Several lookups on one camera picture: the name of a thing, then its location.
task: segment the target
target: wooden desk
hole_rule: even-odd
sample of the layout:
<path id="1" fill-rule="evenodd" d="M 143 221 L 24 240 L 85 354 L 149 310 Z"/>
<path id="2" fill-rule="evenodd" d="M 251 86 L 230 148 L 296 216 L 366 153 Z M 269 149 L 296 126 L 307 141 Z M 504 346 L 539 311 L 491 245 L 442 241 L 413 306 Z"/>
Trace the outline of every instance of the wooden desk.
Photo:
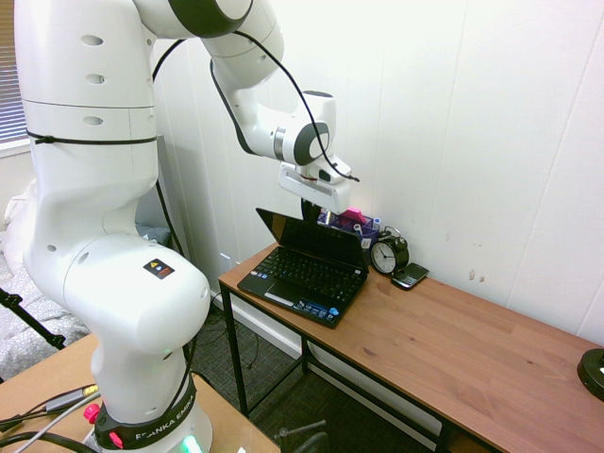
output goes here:
<path id="1" fill-rule="evenodd" d="M 431 413 L 437 451 L 462 432 L 494 451 L 604 452 L 604 403 L 577 376 L 601 346 L 431 278 L 406 293 L 373 271 L 340 324 L 322 327 L 237 288 L 273 248 L 219 278 L 227 319 L 236 294 Z"/>
<path id="2" fill-rule="evenodd" d="M 22 374 L 0 385 L 0 419 L 24 413 L 45 399 L 76 387 L 94 383 L 90 360 L 96 340 L 92 335 L 59 351 Z M 195 377 L 197 400 L 210 418 L 213 430 L 211 453 L 237 453 L 242 446 L 247 453 L 277 453 L 278 447 L 254 427 L 235 408 L 218 395 L 203 379 Z M 51 429 L 63 436 L 82 441 L 92 425 L 84 420 L 84 408 L 70 414 Z M 30 420 L 18 428 L 0 435 L 7 438 L 17 432 L 36 431 L 50 422 L 50 417 Z M 14 451 L 19 445 L 9 445 L 3 453 Z M 60 452 L 66 450 L 47 442 L 36 442 L 28 450 Z"/>

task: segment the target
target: smartphone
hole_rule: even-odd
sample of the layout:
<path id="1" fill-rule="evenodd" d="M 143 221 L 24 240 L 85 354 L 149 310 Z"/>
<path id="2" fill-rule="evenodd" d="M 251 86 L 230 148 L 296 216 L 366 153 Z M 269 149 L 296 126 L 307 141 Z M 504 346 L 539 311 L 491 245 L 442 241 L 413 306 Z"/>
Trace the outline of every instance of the smartphone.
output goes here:
<path id="1" fill-rule="evenodd" d="M 428 272 L 429 270 L 425 267 L 411 262 L 404 268 L 394 271 L 392 283 L 403 290 L 410 290 L 427 276 Z"/>

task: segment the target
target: white fabric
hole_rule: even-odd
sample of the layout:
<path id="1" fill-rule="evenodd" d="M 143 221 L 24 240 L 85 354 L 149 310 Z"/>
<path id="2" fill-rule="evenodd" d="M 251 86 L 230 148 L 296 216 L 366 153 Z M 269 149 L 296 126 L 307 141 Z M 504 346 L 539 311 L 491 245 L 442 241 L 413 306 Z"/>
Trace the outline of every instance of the white fabric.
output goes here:
<path id="1" fill-rule="evenodd" d="M 0 233 L 0 245 L 7 232 Z M 88 329 L 72 314 L 36 288 L 25 268 L 15 275 L 0 254 L 0 288 L 23 298 L 21 307 L 40 321 L 51 333 L 63 335 L 65 345 L 86 336 Z M 0 306 L 0 378 L 12 378 L 30 366 L 50 357 L 58 350 L 11 310 Z"/>
<path id="2" fill-rule="evenodd" d="M 0 251 L 4 253 L 8 268 L 14 275 L 24 268 L 23 253 L 34 234 L 37 203 L 36 179 L 29 183 L 25 193 L 13 196 L 8 202 L 4 216 L 4 222 L 8 226 L 4 240 L 0 243 Z"/>

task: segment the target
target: laptop touchpad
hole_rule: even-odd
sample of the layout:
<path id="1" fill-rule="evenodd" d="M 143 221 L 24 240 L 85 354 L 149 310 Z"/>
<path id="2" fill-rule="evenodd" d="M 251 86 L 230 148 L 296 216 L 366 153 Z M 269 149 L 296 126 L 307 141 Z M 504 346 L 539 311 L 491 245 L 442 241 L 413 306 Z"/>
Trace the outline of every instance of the laptop touchpad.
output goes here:
<path id="1" fill-rule="evenodd" d="M 264 293 L 265 297 L 273 299 L 279 304 L 292 307 L 300 300 L 300 290 L 283 281 L 276 281 L 271 288 Z"/>

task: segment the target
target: window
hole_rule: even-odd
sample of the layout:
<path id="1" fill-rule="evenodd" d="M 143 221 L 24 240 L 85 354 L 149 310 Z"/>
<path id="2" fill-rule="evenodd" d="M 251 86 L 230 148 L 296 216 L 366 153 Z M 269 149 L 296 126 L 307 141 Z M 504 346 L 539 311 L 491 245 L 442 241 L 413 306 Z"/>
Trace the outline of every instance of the window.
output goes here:
<path id="1" fill-rule="evenodd" d="M 0 149 L 27 138 L 17 78 L 13 15 L 13 0 L 0 0 Z"/>

